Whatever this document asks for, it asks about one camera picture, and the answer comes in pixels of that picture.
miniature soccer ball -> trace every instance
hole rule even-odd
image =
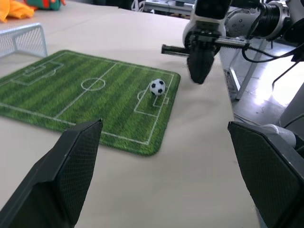
[[[161,79],[156,79],[150,83],[150,91],[155,96],[160,96],[166,92],[166,84]]]

orange cloth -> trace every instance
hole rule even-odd
[[[18,19],[31,18],[34,15],[34,9],[21,2],[14,0],[0,0],[0,21],[6,22],[6,17]]]

soccer field mat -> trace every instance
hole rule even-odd
[[[166,92],[149,85],[162,79]],[[180,75],[59,51],[0,78],[0,115],[58,132],[101,118],[100,143],[149,156],[161,147]]]

gray floor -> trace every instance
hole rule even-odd
[[[259,40],[253,41],[253,46],[258,47],[259,42]],[[266,52],[281,55],[292,49],[294,47],[274,43],[273,49],[271,49],[270,44],[266,47]],[[221,55],[224,68],[229,66],[231,58],[228,57],[231,56],[233,54],[225,53]],[[304,63],[300,63],[277,81],[274,90],[272,90],[272,82],[293,64],[290,60],[291,57],[287,57],[269,63],[261,63],[257,66],[242,99],[240,101],[232,100],[236,120],[247,122],[250,120],[258,125],[275,124],[277,122],[302,83],[304,83]],[[244,80],[249,66],[250,63],[240,54],[235,64],[240,83]]]

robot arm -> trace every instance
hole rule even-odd
[[[230,6],[238,9],[228,13]],[[252,37],[268,40],[282,37],[298,43],[296,50],[280,57],[294,55],[304,59],[303,15],[304,0],[287,0],[286,4],[277,1],[265,4],[260,0],[197,0],[183,33],[184,47],[163,45],[162,53],[187,56],[191,79],[198,84],[205,81],[221,47],[241,48],[246,55],[245,50],[254,49],[249,43]],[[272,59],[267,61],[280,58],[268,56]]]

